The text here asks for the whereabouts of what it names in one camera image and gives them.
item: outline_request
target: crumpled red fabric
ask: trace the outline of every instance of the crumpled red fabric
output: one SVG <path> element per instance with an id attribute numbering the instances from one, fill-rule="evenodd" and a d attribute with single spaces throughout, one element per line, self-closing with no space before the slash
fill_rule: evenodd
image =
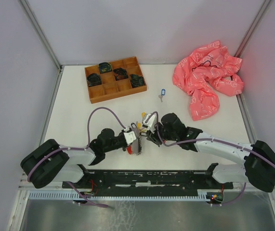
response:
<path id="1" fill-rule="evenodd" d="M 178 63 L 172 82 L 192 96 L 193 120 L 205 119 L 218 112 L 219 97 L 210 86 L 228 96 L 242 92 L 244 83 L 236 74 L 241 64 L 242 59 L 231 56 L 220 41 L 194 50 Z"/>

